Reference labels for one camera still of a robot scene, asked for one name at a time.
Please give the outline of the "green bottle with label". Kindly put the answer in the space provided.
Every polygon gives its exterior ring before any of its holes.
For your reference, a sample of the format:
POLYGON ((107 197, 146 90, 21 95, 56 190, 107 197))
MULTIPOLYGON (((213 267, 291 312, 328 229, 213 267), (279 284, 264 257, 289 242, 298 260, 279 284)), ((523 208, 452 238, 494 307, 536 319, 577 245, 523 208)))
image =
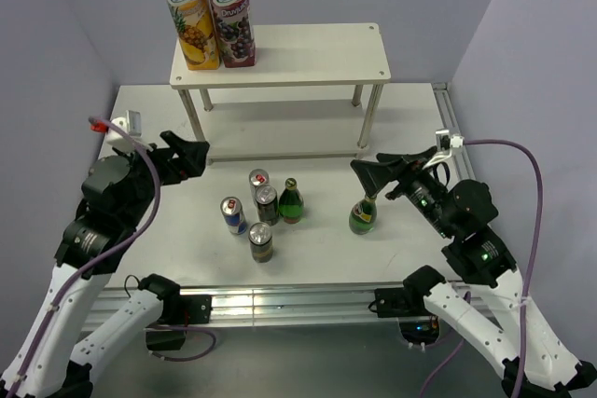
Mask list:
POLYGON ((364 235, 374 228, 376 220, 376 197, 364 196, 351 209, 349 228, 356 235, 364 235))

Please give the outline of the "plain green glass bottle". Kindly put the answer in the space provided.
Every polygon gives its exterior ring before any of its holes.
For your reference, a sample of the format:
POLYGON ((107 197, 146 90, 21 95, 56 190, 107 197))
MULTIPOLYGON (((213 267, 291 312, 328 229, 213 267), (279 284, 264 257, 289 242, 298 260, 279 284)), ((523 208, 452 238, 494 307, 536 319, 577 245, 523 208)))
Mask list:
POLYGON ((295 178, 285 180, 285 190, 279 198, 279 212, 285 222, 296 224, 303 215, 304 200, 295 178))

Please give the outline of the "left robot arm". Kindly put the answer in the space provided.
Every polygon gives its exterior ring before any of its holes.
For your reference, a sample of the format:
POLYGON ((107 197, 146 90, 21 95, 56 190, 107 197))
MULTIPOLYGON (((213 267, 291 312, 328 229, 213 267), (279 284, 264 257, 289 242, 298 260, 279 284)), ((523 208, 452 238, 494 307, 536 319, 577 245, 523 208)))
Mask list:
POLYGON ((160 190, 199 177, 210 145, 167 130, 165 147, 134 144, 98 159, 62 234, 48 292, 18 355, 1 376, 4 397, 88 397, 105 365, 148 326, 184 316, 179 285, 158 274, 89 336, 78 336, 125 252, 152 223, 160 190))

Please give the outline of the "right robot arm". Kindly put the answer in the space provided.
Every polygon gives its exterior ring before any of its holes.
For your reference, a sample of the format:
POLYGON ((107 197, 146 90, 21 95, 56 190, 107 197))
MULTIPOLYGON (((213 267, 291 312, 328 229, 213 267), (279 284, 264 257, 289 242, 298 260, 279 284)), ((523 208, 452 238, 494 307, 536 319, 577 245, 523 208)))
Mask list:
POLYGON ((354 160, 364 192, 374 197, 390 183, 386 197, 405 197, 450 244, 442 250, 454 273, 490 309, 487 319, 458 296, 434 268, 423 266, 404 281, 408 310, 430 312, 445 321, 492 366, 509 397, 568 397, 596 380, 596 368, 578 359, 555 335, 524 288, 521 271, 490 223, 498 215, 489 187, 464 179, 444 186, 432 173, 437 150, 414 155, 380 153, 354 160))

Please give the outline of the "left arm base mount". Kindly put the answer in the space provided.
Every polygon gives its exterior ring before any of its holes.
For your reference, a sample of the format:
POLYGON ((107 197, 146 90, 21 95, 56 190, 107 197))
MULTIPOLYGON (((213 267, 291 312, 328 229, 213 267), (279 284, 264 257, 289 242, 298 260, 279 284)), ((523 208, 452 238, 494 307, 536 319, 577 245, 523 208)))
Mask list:
MULTIPOLYGON (((207 324, 212 311, 210 295, 181 295, 153 326, 184 326, 207 324)), ((179 330, 147 330, 146 347, 150 351, 178 351, 189 339, 187 332, 179 330)))

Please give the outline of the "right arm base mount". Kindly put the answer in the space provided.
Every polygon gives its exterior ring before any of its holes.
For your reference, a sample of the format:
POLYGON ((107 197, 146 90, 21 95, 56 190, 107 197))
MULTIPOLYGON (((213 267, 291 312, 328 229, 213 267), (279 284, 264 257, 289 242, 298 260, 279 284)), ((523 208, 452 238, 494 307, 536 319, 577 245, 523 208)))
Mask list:
POLYGON ((410 348, 424 349, 440 338, 438 317, 412 298, 405 287, 375 289, 368 310, 379 319, 395 319, 400 335, 410 348))

